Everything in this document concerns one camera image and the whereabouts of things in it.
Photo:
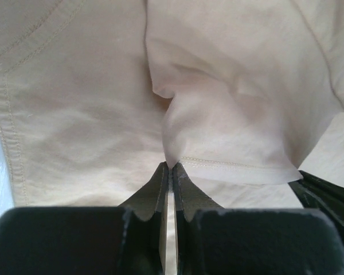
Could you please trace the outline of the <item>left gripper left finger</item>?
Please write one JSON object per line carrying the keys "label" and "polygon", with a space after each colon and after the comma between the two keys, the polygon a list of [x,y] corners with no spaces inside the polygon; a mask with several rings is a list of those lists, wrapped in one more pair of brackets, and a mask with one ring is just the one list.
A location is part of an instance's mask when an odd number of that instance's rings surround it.
{"label": "left gripper left finger", "polygon": [[0,217],[0,274],[164,274],[169,169],[114,207],[18,207]]}

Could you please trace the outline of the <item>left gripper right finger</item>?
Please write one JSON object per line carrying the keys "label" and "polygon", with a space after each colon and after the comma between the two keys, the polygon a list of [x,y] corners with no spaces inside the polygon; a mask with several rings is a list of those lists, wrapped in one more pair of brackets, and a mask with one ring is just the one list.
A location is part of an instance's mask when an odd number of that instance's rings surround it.
{"label": "left gripper right finger", "polygon": [[321,210],[225,209],[171,172],[178,274],[344,274],[344,243]]}

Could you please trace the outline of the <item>beige t shirt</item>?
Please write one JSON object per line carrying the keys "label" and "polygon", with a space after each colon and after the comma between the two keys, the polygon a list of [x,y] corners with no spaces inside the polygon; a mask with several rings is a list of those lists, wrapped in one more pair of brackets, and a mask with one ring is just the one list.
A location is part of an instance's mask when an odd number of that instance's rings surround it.
{"label": "beige t shirt", "polygon": [[116,205],[165,161],[228,207],[344,187],[344,1],[0,1],[16,206]]}

